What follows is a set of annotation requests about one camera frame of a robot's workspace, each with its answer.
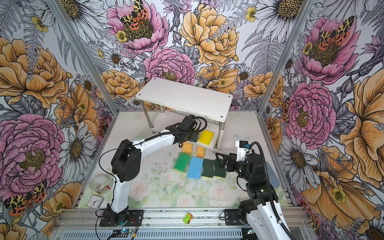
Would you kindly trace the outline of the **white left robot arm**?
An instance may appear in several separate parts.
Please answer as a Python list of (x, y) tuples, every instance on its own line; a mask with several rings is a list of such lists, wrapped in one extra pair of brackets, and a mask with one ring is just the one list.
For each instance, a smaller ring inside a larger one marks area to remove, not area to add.
[(133, 179), (140, 172), (142, 158), (175, 144), (181, 148), (184, 142), (197, 138), (207, 126), (206, 119), (189, 115), (153, 136), (133, 142), (123, 140), (111, 160), (115, 185), (112, 200), (105, 211), (109, 222), (123, 226), (129, 219), (129, 192)]

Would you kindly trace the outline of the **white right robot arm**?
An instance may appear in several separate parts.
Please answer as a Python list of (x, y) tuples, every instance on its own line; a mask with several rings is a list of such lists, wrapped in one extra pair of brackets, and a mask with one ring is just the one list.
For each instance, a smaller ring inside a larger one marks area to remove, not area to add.
[(246, 181), (248, 200), (241, 201), (240, 220), (252, 227), (259, 240), (293, 240), (286, 226), (279, 199), (270, 183), (267, 162), (263, 154), (251, 153), (245, 161), (237, 161), (234, 154), (216, 153), (220, 168), (234, 172)]

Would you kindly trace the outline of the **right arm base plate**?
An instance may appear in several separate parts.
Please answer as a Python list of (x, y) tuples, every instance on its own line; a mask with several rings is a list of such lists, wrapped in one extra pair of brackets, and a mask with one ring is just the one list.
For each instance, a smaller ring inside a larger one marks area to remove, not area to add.
[(225, 209), (224, 210), (224, 221), (226, 226), (248, 226), (247, 221), (243, 221), (238, 210)]

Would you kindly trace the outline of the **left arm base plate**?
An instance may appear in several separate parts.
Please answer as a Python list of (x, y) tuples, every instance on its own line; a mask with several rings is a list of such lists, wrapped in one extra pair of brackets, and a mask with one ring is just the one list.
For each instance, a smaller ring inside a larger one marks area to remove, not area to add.
[(119, 214), (105, 210), (102, 214), (100, 227), (140, 227), (144, 210), (125, 210)]

